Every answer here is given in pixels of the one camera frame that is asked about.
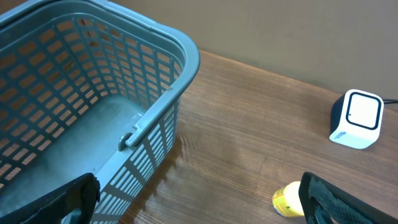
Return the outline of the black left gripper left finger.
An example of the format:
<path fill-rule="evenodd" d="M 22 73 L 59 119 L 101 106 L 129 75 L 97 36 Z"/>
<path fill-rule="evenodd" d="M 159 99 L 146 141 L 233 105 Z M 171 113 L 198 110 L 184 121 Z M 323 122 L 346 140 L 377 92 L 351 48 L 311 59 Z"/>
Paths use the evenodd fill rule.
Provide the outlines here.
<path fill-rule="evenodd" d="M 100 201 L 100 182 L 86 173 L 33 202 L 1 217 L 1 223 L 88 224 Z"/>

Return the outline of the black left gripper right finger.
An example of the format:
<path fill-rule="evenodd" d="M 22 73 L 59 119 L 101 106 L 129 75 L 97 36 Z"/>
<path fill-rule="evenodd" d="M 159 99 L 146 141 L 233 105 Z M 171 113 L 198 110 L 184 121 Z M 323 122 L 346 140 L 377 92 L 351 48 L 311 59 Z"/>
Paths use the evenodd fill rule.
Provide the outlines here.
<path fill-rule="evenodd" d="M 305 172 L 298 196 L 307 224 L 384 224 L 397 219 L 319 176 Z"/>

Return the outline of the yellow lidded jar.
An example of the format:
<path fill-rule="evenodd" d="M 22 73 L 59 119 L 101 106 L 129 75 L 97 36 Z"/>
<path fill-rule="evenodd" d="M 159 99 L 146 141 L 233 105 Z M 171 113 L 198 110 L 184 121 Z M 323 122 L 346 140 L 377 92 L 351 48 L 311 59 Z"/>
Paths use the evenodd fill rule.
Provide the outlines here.
<path fill-rule="evenodd" d="M 275 191 L 272 204 L 279 215 L 283 217 L 304 216 L 299 197 L 300 184 L 300 181 L 295 181 Z"/>

